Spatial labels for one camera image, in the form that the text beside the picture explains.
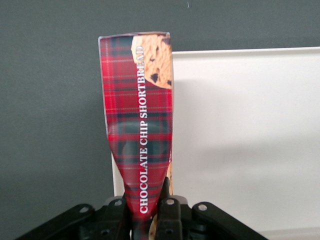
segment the chocolate chip shortbread box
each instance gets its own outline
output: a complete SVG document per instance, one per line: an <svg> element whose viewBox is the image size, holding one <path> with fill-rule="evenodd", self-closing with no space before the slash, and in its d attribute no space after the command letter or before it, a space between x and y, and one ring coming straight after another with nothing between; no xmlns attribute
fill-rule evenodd
<svg viewBox="0 0 320 240"><path fill-rule="evenodd" d="M123 178L132 237L144 240L171 163L170 34L129 33L98 42L109 146Z"/></svg>

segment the tartan pattern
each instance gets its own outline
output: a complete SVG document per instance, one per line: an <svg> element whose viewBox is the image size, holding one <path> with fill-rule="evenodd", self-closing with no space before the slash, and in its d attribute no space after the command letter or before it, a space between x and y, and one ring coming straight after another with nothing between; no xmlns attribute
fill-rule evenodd
<svg viewBox="0 0 320 240"><path fill-rule="evenodd" d="M157 202L167 173L172 150L172 90L148 81L146 105L148 117L148 213L140 213L140 116L137 65L131 52L132 36L99 39L101 78L108 141L122 175L125 197L132 212L135 239L144 239L150 217L157 212Z"/></svg>

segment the gray wall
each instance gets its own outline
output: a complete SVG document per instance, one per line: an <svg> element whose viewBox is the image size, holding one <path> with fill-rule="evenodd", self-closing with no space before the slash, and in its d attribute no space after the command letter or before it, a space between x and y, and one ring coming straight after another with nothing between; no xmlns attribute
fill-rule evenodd
<svg viewBox="0 0 320 240"><path fill-rule="evenodd" d="M318 0L2 0L0 238L113 195L99 36L169 31L174 51L311 47L319 13Z"/></svg>

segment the shortbread cookie image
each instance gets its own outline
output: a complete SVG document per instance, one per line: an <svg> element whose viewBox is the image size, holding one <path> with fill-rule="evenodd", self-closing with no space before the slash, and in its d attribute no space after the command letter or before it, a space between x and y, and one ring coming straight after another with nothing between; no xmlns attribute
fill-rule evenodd
<svg viewBox="0 0 320 240"><path fill-rule="evenodd" d="M169 179L169 194L174 194L174 183L172 181L172 161L169 163L168 170L166 172L166 176Z"/></svg>
<svg viewBox="0 0 320 240"><path fill-rule="evenodd" d="M131 51L133 60L138 63L141 54L137 54L137 47L143 48L144 78L164 89L172 89L172 50L170 35L148 34L136 35L132 39Z"/></svg>
<svg viewBox="0 0 320 240"><path fill-rule="evenodd" d="M158 224L158 215L156 214L153 217L152 223L149 228L149 240L155 240L156 231L157 231L157 224Z"/></svg>

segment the white panel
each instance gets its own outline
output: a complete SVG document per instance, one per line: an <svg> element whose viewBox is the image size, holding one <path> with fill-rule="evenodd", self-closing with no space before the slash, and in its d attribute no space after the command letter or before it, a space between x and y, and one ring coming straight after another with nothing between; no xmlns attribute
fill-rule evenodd
<svg viewBox="0 0 320 240"><path fill-rule="evenodd" d="M174 52L173 65L174 194L259 232L318 229L320 47Z"/></svg>

